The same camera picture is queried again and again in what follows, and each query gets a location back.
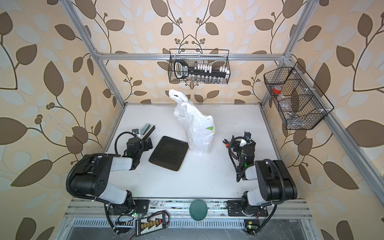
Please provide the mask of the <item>white plastic bag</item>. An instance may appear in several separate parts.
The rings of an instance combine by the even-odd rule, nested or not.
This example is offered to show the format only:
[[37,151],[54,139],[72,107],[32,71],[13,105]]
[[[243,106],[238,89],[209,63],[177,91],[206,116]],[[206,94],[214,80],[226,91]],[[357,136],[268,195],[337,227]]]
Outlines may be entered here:
[[169,97],[177,103],[174,116],[186,133],[189,149],[200,156],[210,153],[216,133],[213,117],[203,115],[182,92],[169,90]]

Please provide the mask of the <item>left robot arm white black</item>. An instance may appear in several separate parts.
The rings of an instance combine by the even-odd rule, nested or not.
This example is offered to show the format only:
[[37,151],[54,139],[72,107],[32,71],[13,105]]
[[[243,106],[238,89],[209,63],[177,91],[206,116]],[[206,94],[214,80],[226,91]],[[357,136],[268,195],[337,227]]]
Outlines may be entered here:
[[145,214],[149,208],[148,200],[134,201],[132,192],[109,181],[112,172],[134,171],[140,164],[142,154],[153,148],[149,135],[141,138],[134,133],[123,132],[117,139],[125,134],[132,137],[122,155],[118,154],[115,141],[114,154],[85,155],[73,166],[66,180],[66,189],[71,196],[103,203],[105,215]]

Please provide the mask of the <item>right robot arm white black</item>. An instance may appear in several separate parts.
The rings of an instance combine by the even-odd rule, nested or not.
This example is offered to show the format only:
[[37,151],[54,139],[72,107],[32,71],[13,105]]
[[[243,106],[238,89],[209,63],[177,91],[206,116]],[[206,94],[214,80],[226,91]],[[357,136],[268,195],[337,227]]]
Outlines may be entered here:
[[256,189],[245,191],[240,200],[226,202],[230,217],[267,217],[268,206],[297,198],[297,186],[282,160],[256,160],[256,142],[250,133],[230,141],[224,139],[223,143],[235,168],[236,182],[257,182]]

